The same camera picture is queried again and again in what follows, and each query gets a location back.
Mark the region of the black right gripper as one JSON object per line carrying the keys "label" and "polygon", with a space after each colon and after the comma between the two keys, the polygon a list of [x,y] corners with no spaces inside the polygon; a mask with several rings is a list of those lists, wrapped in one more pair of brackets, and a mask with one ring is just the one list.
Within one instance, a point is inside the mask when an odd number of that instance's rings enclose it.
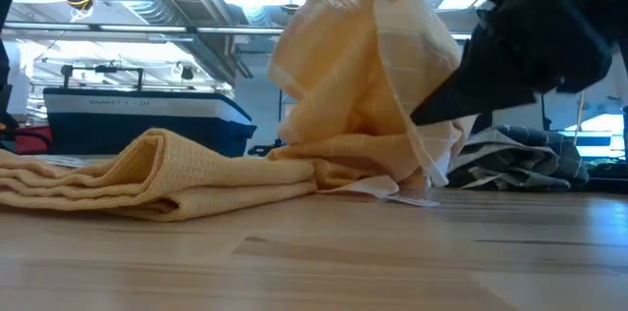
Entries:
{"label": "black right gripper", "polygon": [[576,93],[604,79],[613,54],[613,0],[489,0],[483,30],[459,67],[410,115],[425,126]]}

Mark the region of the grey checked towel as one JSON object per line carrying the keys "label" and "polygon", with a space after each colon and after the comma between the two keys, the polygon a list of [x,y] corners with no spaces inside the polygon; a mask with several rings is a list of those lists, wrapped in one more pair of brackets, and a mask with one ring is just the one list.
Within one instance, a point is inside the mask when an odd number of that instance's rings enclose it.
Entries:
{"label": "grey checked towel", "polygon": [[459,189],[561,192],[587,183],[589,173],[572,138],[496,126],[470,136],[451,160],[447,179]]}

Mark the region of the long linear ceiling light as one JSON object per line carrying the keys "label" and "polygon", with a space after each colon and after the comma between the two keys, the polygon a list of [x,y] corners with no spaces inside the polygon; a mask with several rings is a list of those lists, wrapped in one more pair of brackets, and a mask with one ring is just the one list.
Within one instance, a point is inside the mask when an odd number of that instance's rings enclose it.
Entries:
{"label": "long linear ceiling light", "polygon": [[5,22],[3,29],[10,30],[46,30],[46,31],[93,31],[93,32],[127,32],[127,33],[160,33],[160,34],[212,34],[212,35],[246,35],[246,36],[279,36],[283,33],[280,27],[248,27],[248,26],[146,26],[146,25],[104,25],[78,23],[40,23],[40,22]]}

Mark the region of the navy fabric basket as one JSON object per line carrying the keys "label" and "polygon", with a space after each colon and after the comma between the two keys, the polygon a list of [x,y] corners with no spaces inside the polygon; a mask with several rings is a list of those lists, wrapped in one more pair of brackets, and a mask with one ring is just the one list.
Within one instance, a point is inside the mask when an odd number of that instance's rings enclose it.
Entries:
{"label": "navy fabric basket", "polygon": [[256,126],[218,93],[45,88],[53,151],[113,155],[150,129],[170,130],[223,156],[241,157]]}

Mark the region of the red chair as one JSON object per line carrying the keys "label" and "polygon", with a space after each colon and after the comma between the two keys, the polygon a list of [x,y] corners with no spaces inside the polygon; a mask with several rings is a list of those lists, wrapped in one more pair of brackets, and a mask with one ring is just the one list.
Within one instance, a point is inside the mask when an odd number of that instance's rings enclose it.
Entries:
{"label": "red chair", "polygon": [[16,135],[16,153],[47,154],[53,148],[49,126],[19,128]]}

